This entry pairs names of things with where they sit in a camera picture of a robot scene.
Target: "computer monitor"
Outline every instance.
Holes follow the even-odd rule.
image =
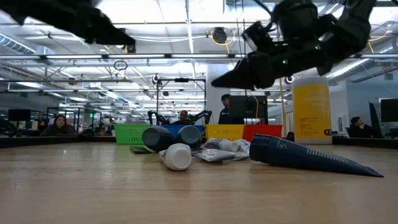
[[[381,100],[381,121],[398,121],[398,98]]]
[[[253,96],[230,96],[229,116],[232,118],[264,118],[268,123],[267,96],[256,96],[256,98],[259,102],[257,115],[257,101]]]
[[[30,110],[9,109],[9,121],[30,121]]]

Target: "green basket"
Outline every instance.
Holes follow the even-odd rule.
[[[142,134],[149,124],[115,124],[117,144],[143,145]]]

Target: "wooden table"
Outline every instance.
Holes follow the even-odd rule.
[[[398,151],[326,146],[385,178],[194,161],[172,172],[157,154],[111,143],[0,150],[0,223],[398,222]]]

